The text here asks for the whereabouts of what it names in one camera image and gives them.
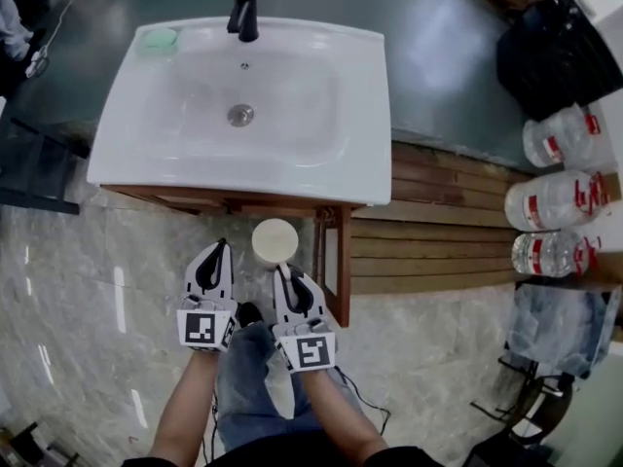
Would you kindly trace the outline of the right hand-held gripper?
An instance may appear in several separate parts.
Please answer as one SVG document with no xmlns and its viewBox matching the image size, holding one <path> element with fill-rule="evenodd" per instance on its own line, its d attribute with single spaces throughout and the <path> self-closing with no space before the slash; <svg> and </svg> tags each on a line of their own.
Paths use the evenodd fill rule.
<svg viewBox="0 0 623 467">
<path fill-rule="evenodd" d="M 327 370 L 336 364 L 337 339 L 324 317 L 291 323 L 297 314 L 322 315 L 322 289 L 302 270 L 279 264 L 273 276 L 275 347 L 290 374 Z"/>
</svg>

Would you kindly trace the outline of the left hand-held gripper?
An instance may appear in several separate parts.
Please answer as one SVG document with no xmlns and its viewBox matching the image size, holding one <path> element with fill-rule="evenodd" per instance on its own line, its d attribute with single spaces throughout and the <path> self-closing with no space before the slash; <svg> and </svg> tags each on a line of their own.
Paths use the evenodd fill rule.
<svg viewBox="0 0 623 467">
<path fill-rule="evenodd" d="M 197 351 L 225 353 L 238 325 L 233 252 L 225 238 L 210 244 L 186 268 L 182 305 L 176 310 L 179 343 Z M 201 298 L 207 293 L 218 300 Z"/>
</svg>

